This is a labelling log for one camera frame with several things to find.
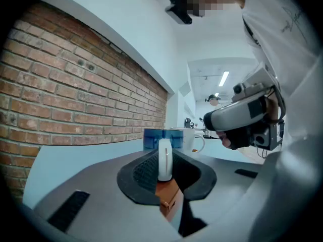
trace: ceiling light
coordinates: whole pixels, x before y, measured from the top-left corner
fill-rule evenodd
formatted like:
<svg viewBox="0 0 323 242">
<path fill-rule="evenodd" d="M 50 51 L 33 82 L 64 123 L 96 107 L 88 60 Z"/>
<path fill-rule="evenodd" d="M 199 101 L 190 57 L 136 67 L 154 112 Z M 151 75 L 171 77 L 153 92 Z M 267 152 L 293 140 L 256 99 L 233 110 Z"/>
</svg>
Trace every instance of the ceiling light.
<svg viewBox="0 0 323 242">
<path fill-rule="evenodd" d="M 222 87 L 222 86 L 224 85 L 224 83 L 225 83 L 225 81 L 226 81 L 226 79 L 227 79 L 228 75 L 229 75 L 229 71 L 225 71 L 225 72 L 223 73 L 223 76 L 222 76 L 222 78 L 221 78 L 221 81 L 220 81 L 219 87 Z"/>
</svg>

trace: blue container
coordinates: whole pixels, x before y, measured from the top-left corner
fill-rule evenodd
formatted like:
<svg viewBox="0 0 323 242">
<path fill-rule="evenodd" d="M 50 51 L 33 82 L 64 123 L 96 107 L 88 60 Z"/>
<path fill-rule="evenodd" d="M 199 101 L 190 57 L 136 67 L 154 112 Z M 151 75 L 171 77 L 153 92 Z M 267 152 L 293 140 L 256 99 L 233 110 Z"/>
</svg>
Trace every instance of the blue container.
<svg viewBox="0 0 323 242">
<path fill-rule="evenodd" d="M 158 149 L 160 139 L 169 139 L 172 148 L 183 147 L 182 130 L 145 129 L 143 132 L 143 149 Z"/>
</svg>

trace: white mug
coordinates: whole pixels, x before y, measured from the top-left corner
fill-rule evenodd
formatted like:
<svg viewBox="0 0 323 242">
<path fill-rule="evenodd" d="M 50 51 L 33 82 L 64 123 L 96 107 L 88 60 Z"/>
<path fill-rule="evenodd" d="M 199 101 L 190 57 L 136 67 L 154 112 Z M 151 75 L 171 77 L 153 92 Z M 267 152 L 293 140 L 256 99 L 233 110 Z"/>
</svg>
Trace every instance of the white mug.
<svg viewBox="0 0 323 242">
<path fill-rule="evenodd" d="M 158 180 L 169 181 L 173 172 L 173 150 L 169 139 L 158 142 Z"/>
<path fill-rule="evenodd" d="M 181 127 L 171 127 L 171 129 L 182 130 L 183 131 L 183 151 L 185 153 L 191 154 L 193 151 L 194 137 L 201 138 L 203 141 L 203 146 L 196 152 L 201 152 L 205 147 L 205 139 L 203 135 L 196 134 L 195 129 L 192 128 L 181 128 Z"/>
</svg>

